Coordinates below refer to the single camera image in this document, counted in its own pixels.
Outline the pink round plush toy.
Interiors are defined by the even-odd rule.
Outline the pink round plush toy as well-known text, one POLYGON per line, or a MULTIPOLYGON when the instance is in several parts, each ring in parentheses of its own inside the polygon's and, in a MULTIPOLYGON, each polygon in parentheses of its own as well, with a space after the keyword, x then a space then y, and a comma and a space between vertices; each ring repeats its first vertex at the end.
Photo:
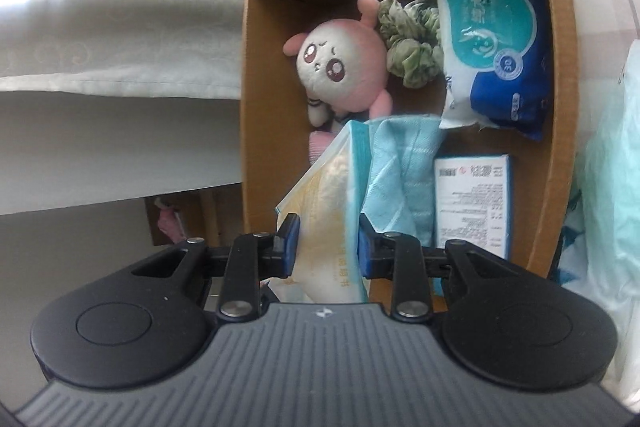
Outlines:
POLYGON ((283 53, 295 60, 316 129, 340 129, 352 114, 375 119, 392 113, 386 46, 375 30, 380 2, 357 0, 357 8, 358 20, 334 18, 283 45, 283 53))

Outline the teal folded towel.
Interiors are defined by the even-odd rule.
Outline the teal folded towel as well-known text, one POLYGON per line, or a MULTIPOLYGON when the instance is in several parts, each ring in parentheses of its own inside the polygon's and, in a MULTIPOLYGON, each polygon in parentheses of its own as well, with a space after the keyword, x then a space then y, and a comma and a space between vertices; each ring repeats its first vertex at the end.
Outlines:
POLYGON ((369 122, 371 162, 362 212, 378 233, 399 232, 430 247, 435 226, 434 160, 440 118, 397 115, 369 122))

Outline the white cloth sofa cover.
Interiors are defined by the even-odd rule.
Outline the white cloth sofa cover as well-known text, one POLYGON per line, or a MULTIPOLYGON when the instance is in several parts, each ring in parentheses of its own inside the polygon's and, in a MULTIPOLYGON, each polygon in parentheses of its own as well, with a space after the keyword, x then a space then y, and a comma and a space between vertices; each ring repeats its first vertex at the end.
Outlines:
POLYGON ((1 0, 1 210, 239 182, 244 0, 1 0))

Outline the white blue paper box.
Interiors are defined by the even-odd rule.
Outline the white blue paper box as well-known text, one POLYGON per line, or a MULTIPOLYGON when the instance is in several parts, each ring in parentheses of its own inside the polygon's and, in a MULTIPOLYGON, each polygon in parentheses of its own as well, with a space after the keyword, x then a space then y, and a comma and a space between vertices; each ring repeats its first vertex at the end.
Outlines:
POLYGON ((511 245, 511 158, 444 156, 434 160, 435 244, 463 239, 502 259, 511 245))

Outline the white blue wipes pack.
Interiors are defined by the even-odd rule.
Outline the white blue wipes pack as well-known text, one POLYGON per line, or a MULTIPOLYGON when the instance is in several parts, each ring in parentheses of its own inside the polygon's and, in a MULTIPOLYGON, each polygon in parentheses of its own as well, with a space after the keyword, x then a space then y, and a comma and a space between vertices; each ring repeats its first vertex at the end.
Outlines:
POLYGON ((437 0, 446 98, 440 127, 540 140, 551 96, 548 0, 437 0))

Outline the green scrunchie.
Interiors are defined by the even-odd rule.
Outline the green scrunchie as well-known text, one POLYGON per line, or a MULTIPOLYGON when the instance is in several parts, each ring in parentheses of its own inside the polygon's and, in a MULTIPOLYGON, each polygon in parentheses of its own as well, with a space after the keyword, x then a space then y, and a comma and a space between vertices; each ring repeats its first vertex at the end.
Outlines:
POLYGON ((421 89, 442 77, 444 51, 437 6, 428 0, 401 4, 383 0, 378 33, 387 48, 386 68, 409 89, 421 89))

